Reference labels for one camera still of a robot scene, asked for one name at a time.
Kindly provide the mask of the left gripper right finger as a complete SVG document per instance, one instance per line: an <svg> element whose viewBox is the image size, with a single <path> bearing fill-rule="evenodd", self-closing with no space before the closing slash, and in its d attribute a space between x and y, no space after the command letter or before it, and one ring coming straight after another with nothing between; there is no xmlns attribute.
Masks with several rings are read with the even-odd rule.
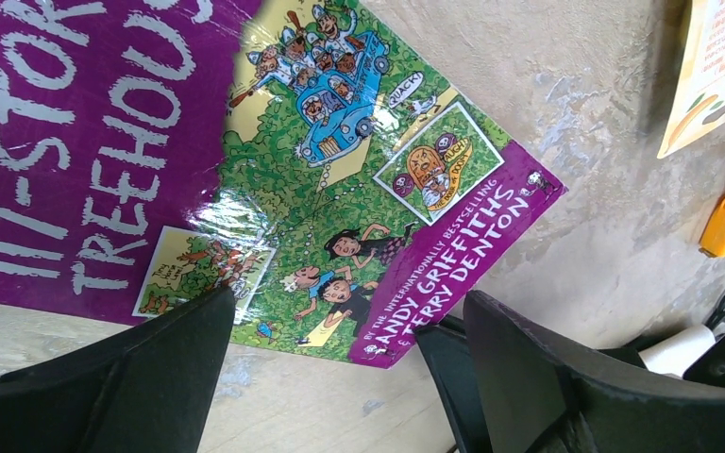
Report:
<svg viewBox="0 0 725 453"><path fill-rule="evenodd" d="M416 338L459 452L725 452L725 335L676 377L474 291Z"/></svg>

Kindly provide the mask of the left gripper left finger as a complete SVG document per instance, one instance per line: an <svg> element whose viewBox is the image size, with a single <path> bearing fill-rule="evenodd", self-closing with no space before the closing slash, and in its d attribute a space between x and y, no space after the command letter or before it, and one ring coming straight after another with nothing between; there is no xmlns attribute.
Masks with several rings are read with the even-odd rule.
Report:
<svg viewBox="0 0 725 453"><path fill-rule="evenodd" d="M195 452L235 317L229 289L0 377L0 452Z"/></svg>

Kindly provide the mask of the purple paperback book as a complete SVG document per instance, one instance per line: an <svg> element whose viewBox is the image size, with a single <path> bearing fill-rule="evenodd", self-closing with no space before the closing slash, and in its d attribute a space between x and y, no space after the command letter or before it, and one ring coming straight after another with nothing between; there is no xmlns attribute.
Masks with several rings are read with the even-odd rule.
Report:
<svg viewBox="0 0 725 453"><path fill-rule="evenodd" d="M0 1L0 304L389 368L564 192L356 1Z"/></svg>

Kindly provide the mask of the tan paper card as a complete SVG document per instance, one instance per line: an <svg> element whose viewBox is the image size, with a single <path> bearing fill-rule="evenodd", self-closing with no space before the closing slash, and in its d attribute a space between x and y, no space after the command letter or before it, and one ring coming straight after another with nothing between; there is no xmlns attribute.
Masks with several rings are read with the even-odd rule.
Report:
<svg viewBox="0 0 725 453"><path fill-rule="evenodd" d="M725 123L725 0L692 1L679 79L657 158Z"/></svg>

